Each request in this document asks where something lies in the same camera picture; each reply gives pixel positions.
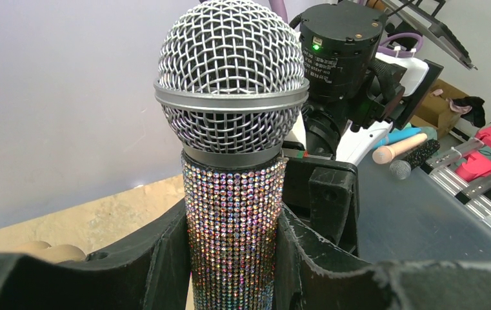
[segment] small microphone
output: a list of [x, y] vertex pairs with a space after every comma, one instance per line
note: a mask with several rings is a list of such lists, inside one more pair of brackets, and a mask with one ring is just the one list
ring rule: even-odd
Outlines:
[[429, 157], [439, 150], [441, 144], [437, 140], [428, 140], [418, 149], [411, 152], [402, 160], [396, 160], [390, 165], [390, 172], [399, 180], [404, 180], [416, 167], [422, 165]]
[[380, 165], [390, 163], [396, 156], [422, 144], [427, 139], [427, 134], [417, 134], [392, 145], [379, 147], [372, 153], [372, 159]]

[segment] gray table surface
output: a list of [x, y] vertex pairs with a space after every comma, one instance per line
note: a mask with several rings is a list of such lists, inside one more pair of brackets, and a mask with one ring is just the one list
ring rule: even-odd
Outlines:
[[399, 181], [388, 169], [359, 164], [359, 257], [491, 262], [491, 228], [422, 170]]

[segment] microphone grille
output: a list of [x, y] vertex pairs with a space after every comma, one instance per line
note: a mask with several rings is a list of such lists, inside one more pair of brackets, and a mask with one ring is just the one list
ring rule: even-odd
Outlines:
[[303, 80], [294, 30], [251, 0], [211, 0], [189, 10], [169, 31], [159, 58], [159, 84], [183, 92], [282, 92]]
[[390, 165], [390, 172], [398, 180], [404, 180], [410, 175], [410, 164], [404, 160], [396, 160]]
[[243, 154], [275, 147], [293, 128], [300, 106], [249, 114], [213, 114], [162, 106], [171, 129], [197, 150]]

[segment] cardboard box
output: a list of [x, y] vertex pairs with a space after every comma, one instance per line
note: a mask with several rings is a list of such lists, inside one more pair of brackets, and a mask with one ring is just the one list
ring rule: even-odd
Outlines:
[[[440, 96], [432, 95], [433, 91], [441, 89]], [[430, 92], [416, 110], [415, 116], [410, 120], [417, 127], [433, 127], [437, 130], [437, 138], [446, 136], [460, 120], [460, 114], [450, 110], [447, 98], [458, 99], [468, 95], [455, 88], [451, 84], [438, 79], [430, 89]]]
[[368, 6], [369, 8], [375, 8], [376, 10], [380, 10], [382, 12], [386, 10], [386, 6], [380, 0], [368, 0], [365, 6]]

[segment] black mount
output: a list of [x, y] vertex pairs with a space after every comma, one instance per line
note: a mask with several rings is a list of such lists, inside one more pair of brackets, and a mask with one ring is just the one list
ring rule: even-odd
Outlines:
[[[289, 160], [273, 309], [491, 309], [491, 263], [370, 265], [352, 255], [357, 197], [355, 167]], [[189, 279], [181, 200], [85, 262], [0, 254], [0, 309], [184, 309]]]

